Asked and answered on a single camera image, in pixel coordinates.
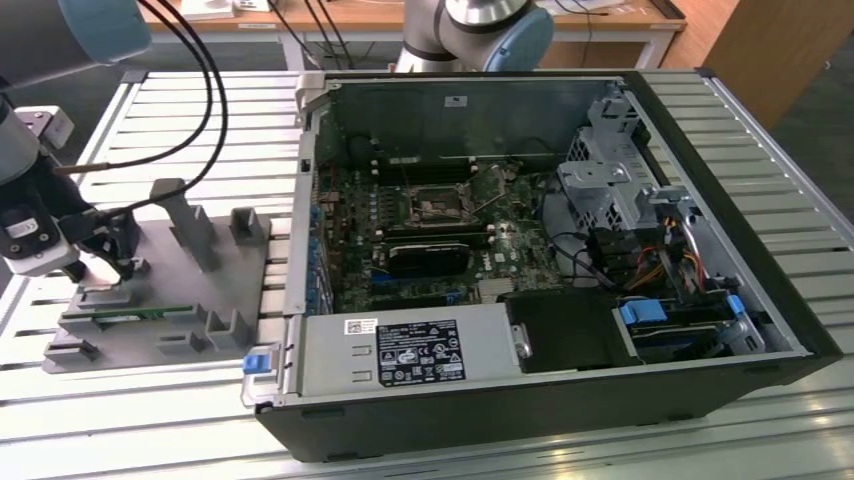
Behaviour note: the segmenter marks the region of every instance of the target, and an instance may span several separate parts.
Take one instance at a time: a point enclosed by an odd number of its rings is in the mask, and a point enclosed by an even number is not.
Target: blue latch
[[[619,313],[625,325],[667,321],[667,314],[664,313],[661,302],[652,299],[629,300],[619,307]]]
[[[257,373],[268,373],[270,358],[269,354],[246,355],[242,358],[242,373],[244,375],[254,375]]]
[[[744,303],[741,302],[741,299],[737,295],[727,296],[725,303],[729,304],[729,308],[735,313],[735,318],[740,317],[747,312],[747,309],[744,308]]]

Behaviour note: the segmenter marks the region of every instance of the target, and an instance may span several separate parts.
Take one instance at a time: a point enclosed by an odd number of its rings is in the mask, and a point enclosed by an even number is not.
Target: floor
[[[324,68],[333,69],[330,56],[313,46]],[[349,46],[358,68],[382,69],[393,62],[399,45]],[[274,44],[213,44],[210,53],[221,70],[274,70],[282,66],[281,50]],[[808,90],[771,134],[783,149],[814,179],[830,199],[854,220],[854,36],[836,52],[830,68]],[[60,154],[73,163],[94,129],[100,114],[121,79],[122,70],[197,70],[192,58],[177,44],[161,44],[144,55],[113,68],[98,68],[12,92],[17,105],[60,105],[76,123],[76,132]],[[0,264],[0,291],[8,272]]]

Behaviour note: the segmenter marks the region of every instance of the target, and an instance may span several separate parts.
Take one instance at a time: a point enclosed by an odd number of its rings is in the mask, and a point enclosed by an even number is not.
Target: power supply label
[[[456,320],[377,325],[376,346],[382,387],[465,380]]]

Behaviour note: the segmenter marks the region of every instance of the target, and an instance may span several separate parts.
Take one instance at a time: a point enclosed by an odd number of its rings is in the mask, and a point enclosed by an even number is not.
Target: slotted metal table
[[[292,126],[296,76],[224,75],[233,130],[220,162],[188,195],[209,215],[249,205],[274,217],[261,343],[282,336],[277,320],[300,134]],[[692,71],[648,71],[644,76],[847,354],[842,361],[699,420],[301,464],[240,402],[240,361],[46,375],[42,350],[73,285],[60,276],[17,277],[0,300],[0,477],[850,478],[851,226],[716,79]],[[185,138],[202,109],[197,73],[152,73],[142,83],[121,84],[80,161],[158,153]],[[85,198],[105,208],[145,198],[158,177],[194,176],[214,138],[216,132],[206,132],[193,147],[156,165],[86,175]],[[655,153],[676,182],[675,170]],[[138,212],[140,219],[161,215],[156,207]]]

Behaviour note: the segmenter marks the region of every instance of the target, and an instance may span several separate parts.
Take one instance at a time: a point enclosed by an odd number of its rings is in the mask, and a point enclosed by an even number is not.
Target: green circuit board
[[[334,172],[332,181],[322,180],[325,191],[334,192],[334,201],[326,202],[325,208],[326,218],[332,219],[326,221],[326,236],[332,246],[336,313],[477,304],[483,302],[476,288],[481,280],[507,279],[513,290],[547,289],[561,284],[557,264],[533,216],[541,196],[541,174],[515,175],[504,162],[479,162],[476,167],[467,182],[451,185],[380,186],[364,171]],[[412,215],[417,211],[413,205],[423,198],[432,202],[428,205],[456,208],[444,210],[455,214]],[[489,243],[471,250],[461,274],[392,279],[376,266],[381,264],[377,250],[381,254],[384,248],[376,230],[411,224],[412,218],[488,225]]]

